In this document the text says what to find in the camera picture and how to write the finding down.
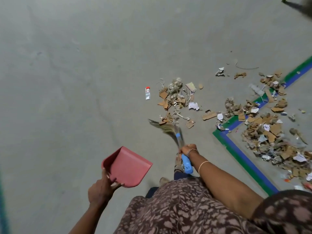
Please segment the brown floral clothing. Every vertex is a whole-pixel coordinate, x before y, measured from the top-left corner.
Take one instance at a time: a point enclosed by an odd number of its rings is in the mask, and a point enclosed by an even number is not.
[[[247,220],[214,199],[201,178],[186,178],[150,199],[133,198],[114,233],[312,233],[311,211],[310,193],[289,190],[265,199]]]

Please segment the person's left hand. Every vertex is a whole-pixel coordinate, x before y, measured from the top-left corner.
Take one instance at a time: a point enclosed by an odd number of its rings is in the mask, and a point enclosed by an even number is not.
[[[123,186],[123,183],[116,183],[108,178],[108,174],[105,169],[102,170],[102,179],[97,180],[88,190],[88,198],[90,206],[103,207],[107,205],[108,201],[113,196],[115,190]]]

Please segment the silver bracelet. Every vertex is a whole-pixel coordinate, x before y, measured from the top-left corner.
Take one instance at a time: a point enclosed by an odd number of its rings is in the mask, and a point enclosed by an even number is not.
[[[192,150],[195,150],[195,151],[198,153],[198,150],[197,150],[197,149],[189,149],[188,152],[185,154],[186,157],[190,158],[190,157],[189,157],[189,154],[190,154],[190,152],[191,152]]]

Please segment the foot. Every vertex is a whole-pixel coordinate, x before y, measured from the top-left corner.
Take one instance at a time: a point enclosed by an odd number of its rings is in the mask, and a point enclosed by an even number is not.
[[[183,172],[181,153],[177,153],[176,161],[174,164],[174,172]]]
[[[169,179],[162,177],[159,181],[159,186],[162,186],[162,185],[166,184],[167,182],[169,182]]]

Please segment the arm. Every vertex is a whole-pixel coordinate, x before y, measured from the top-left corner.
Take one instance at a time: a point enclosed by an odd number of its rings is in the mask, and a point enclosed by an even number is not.
[[[123,184],[117,183],[111,185],[105,169],[102,171],[102,179],[97,180],[88,190],[90,206],[85,214],[80,218],[77,224],[69,234],[94,234],[99,218],[102,215],[108,201],[113,193]]]
[[[187,154],[189,149],[196,149],[196,145],[190,144],[184,146],[182,152]],[[204,161],[207,161],[207,159],[201,156],[196,150],[192,150],[189,153],[189,158],[197,172],[199,166]],[[245,218],[250,218],[255,208],[257,208],[263,200],[261,196],[243,182],[210,162],[202,164],[199,175],[217,200],[230,210]]]

